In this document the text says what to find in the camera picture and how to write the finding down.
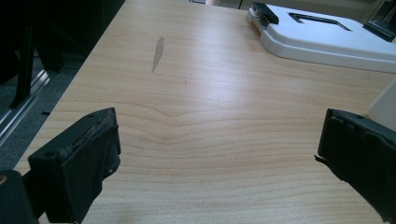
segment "stain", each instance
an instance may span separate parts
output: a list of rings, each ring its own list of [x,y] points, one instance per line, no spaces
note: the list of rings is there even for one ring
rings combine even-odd
[[[161,57],[163,56],[163,47],[165,46],[163,41],[164,41],[164,39],[163,39],[162,36],[157,41],[157,47],[155,49],[154,62],[152,63],[152,70],[151,70],[152,73],[154,72],[155,68],[158,65],[158,62],[160,61]]]

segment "wooden table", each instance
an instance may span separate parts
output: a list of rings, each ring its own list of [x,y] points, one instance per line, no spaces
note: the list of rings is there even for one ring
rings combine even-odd
[[[395,74],[278,58],[246,15],[127,0],[16,169],[114,106],[121,166],[84,223],[382,223],[314,155],[326,109],[365,114]]]

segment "gray floor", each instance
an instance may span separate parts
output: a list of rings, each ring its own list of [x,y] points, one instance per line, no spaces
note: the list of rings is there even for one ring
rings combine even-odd
[[[82,65],[82,59],[77,55],[66,54],[64,56],[64,67],[61,72],[48,71],[49,83],[35,98],[35,102],[23,117],[18,126],[13,130],[6,142],[0,146],[0,170],[13,169],[30,145],[38,130],[59,101],[69,83],[76,75]],[[42,70],[39,57],[35,57],[33,75]],[[8,111],[12,102],[17,78],[14,77],[4,85],[0,85],[0,116]]]

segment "black object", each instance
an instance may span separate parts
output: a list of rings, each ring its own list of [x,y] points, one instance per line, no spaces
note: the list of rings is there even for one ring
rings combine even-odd
[[[303,23],[301,20],[318,21],[318,22],[324,22],[324,23],[338,25],[339,27],[343,28],[344,30],[350,31],[345,25],[343,25],[339,21],[330,20],[330,19],[321,18],[321,17],[308,16],[308,15],[303,15],[303,14],[298,14],[298,13],[289,13],[289,15],[295,21],[297,21],[299,23]]]
[[[396,221],[396,132],[370,119],[328,109],[317,161],[349,183],[383,218]]]
[[[368,21],[363,28],[388,42],[396,37],[396,26],[384,21]]]
[[[0,172],[0,220],[36,223],[46,212],[50,222],[81,223],[120,165],[118,127],[114,108],[96,111],[33,153],[23,184],[18,173]]]
[[[253,10],[259,16],[261,21],[269,21],[273,24],[279,24],[279,17],[264,3],[253,3]]]

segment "wood grain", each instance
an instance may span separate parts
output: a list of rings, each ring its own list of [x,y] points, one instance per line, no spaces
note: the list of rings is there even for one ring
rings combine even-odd
[[[246,14],[127,0],[16,169],[114,106],[121,166],[84,223],[381,223],[314,155],[328,107],[366,114],[395,75],[278,58]]]

